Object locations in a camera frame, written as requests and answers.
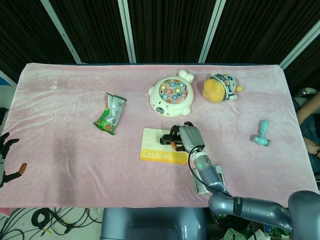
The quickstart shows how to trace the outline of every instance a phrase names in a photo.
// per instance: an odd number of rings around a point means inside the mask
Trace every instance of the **pink towel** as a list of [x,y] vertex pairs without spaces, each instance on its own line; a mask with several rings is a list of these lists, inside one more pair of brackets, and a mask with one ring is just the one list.
[[[185,69],[194,74],[191,114],[168,119],[149,105],[148,88]],[[244,91],[234,101],[202,96],[212,72],[234,76]],[[105,92],[127,99],[112,136],[96,128]],[[267,119],[270,147],[250,142]],[[170,129],[190,121],[200,130],[212,163],[221,165],[234,196],[288,206],[298,190],[317,191],[285,75],[278,65],[28,64],[17,86],[5,132],[19,138],[7,173],[24,175],[0,189],[0,207],[207,207],[186,165],[142,161],[144,128]]]

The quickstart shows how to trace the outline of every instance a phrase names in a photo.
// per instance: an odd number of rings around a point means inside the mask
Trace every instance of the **black curtain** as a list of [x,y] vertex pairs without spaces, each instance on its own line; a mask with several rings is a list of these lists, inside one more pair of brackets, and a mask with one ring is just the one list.
[[17,83],[32,62],[75,63],[39,0],[0,0],[0,70]]
[[284,70],[284,73],[293,95],[306,87],[320,91],[320,36]]
[[82,62],[129,62],[117,0],[50,2]]
[[320,19],[320,0],[227,0],[207,63],[280,64]]
[[197,63],[214,0],[128,0],[138,63]]

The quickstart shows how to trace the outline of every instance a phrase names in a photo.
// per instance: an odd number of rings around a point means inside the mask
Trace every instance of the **white toy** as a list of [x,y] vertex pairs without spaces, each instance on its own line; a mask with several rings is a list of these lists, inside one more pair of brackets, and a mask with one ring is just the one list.
[[162,78],[148,89],[152,109],[166,118],[189,115],[190,106],[194,100],[194,91],[191,86],[194,78],[185,70],[180,70],[179,76]]

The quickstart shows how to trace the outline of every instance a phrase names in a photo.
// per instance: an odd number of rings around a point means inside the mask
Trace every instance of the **toy hammer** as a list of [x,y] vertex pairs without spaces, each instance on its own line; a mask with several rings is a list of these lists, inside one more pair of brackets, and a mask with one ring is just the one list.
[[266,147],[269,147],[271,144],[271,140],[267,140],[265,138],[265,135],[267,133],[267,129],[269,127],[269,121],[262,120],[259,125],[260,125],[259,135],[252,136],[251,140],[253,142],[256,142],[259,145],[264,145]]

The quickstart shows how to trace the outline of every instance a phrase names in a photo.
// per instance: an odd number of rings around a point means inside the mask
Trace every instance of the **snack bag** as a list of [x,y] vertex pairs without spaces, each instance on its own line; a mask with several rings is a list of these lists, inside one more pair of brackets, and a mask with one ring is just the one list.
[[105,110],[101,117],[93,124],[100,130],[115,134],[116,125],[120,118],[122,108],[127,100],[123,97],[105,94]]

